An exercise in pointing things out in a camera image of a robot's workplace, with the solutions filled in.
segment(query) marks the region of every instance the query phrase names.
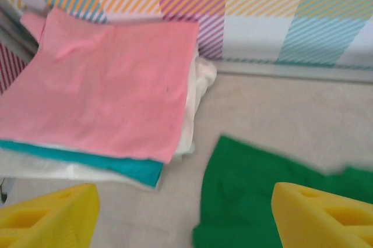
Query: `fabric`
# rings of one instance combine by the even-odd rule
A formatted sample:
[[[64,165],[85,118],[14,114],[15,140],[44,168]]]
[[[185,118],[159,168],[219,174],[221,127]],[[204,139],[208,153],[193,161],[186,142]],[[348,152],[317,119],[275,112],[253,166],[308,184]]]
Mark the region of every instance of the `fabric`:
[[[186,97],[181,137],[174,157],[194,152],[192,144],[194,117],[202,97],[206,90],[212,86],[217,75],[216,66],[213,62],[199,57],[197,50],[194,58],[188,76],[188,95]]]
[[[54,8],[38,53],[0,98],[0,138],[169,163],[197,32],[192,22],[93,24]]]
[[[346,167],[323,175],[274,153],[222,136],[202,183],[195,247],[282,248],[270,199],[276,182],[290,182],[373,203],[373,172]]]
[[[0,140],[0,148],[36,155],[41,158],[78,162],[94,168],[109,170],[127,176],[141,184],[155,188],[159,181],[163,164],[152,160],[130,158],[110,158],[88,153],[59,150],[24,143]]]

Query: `yellow foam piece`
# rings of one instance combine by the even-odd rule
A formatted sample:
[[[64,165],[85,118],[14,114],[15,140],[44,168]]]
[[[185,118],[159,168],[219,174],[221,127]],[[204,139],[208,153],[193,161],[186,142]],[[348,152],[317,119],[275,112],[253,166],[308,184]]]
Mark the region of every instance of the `yellow foam piece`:
[[[0,208],[0,248],[88,248],[99,208],[94,184]]]
[[[284,248],[372,248],[373,205],[277,183],[272,213]]]

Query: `wall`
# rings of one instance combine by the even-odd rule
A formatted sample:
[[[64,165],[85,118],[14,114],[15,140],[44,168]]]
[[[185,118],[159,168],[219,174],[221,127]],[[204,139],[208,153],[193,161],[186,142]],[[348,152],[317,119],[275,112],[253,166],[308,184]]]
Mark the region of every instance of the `wall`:
[[[200,52],[213,59],[373,70],[373,0],[24,1],[94,22],[198,20]]]

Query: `felt sheet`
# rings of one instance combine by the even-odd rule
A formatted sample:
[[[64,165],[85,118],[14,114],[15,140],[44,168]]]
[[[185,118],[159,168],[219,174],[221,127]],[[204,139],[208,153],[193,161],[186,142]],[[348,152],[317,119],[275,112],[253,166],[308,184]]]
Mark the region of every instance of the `felt sheet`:
[[[373,172],[347,166],[324,175],[299,162],[222,136],[202,183],[196,248],[282,248],[270,199],[291,182],[373,203]]]
[[[162,163],[153,160],[110,158],[83,152],[59,150],[5,140],[0,140],[0,148],[28,153],[46,159],[78,162],[95,168],[114,171],[151,188],[157,186],[157,182],[163,169]]]
[[[170,162],[197,23],[99,25],[57,8],[22,23],[40,45],[0,98],[1,139]]]

